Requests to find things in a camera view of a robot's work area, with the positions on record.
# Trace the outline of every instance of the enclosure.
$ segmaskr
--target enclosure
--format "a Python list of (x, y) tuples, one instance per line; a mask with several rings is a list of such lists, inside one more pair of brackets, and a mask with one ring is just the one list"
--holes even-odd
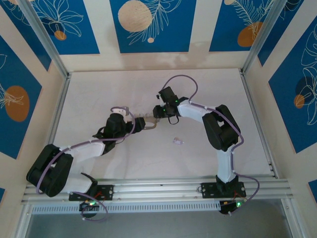
[[(0, 5), (1, 237), (317, 234), (315, 0)], [(226, 105), (239, 126), (244, 144), (231, 170), (245, 200), (236, 191), (206, 198), (202, 184), (216, 182), (220, 160), (201, 119), (154, 118), (157, 95), (176, 75), (167, 86), (178, 99)], [(187, 76), (198, 85), (193, 98)], [(89, 141), (115, 106), (145, 118), (145, 129), (102, 156), (73, 160), (70, 174), (113, 186), (107, 211), (87, 212), (107, 220), (82, 221), (69, 191), (38, 194), (26, 175), (46, 145)], [(219, 213), (235, 200), (237, 213)]]

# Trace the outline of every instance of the white work surface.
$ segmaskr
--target white work surface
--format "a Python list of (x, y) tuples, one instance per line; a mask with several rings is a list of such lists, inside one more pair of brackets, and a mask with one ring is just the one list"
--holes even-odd
[[(196, 79), (199, 88), (193, 102), (229, 107), (245, 138), (235, 151), (235, 170), (246, 175), (270, 174), (238, 69), (73, 73), (54, 144), (67, 146), (88, 140), (105, 126), (113, 106), (128, 106), (133, 114), (151, 113), (159, 104), (158, 91), (176, 74)], [(179, 98), (195, 91), (195, 84), (185, 77), (173, 79), (169, 86)], [(175, 137), (184, 143), (174, 144)], [(210, 176), (217, 174), (217, 157), (203, 124), (180, 118), (177, 125), (170, 125), (161, 119), (155, 129), (131, 135), (109, 153), (73, 163), (72, 171), (115, 179)]]

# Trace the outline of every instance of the white table surface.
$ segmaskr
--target white table surface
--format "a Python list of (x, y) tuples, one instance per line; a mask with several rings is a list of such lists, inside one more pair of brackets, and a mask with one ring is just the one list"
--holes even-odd
[[(133, 114), (151, 113), (159, 104), (158, 91), (176, 74), (196, 79), (199, 89), (193, 102), (229, 107), (245, 138), (235, 152), (235, 170), (246, 175), (270, 174), (238, 69), (73, 73), (54, 144), (88, 140), (105, 126), (113, 106), (128, 106)], [(195, 90), (194, 83), (184, 77), (172, 80), (169, 86), (179, 98), (189, 97)], [(175, 137), (184, 144), (174, 144)], [(73, 163), (72, 171), (115, 179), (210, 176), (217, 174), (217, 157), (202, 124), (180, 118), (177, 125), (170, 125), (161, 119), (155, 129), (131, 135), (109, 153)]]

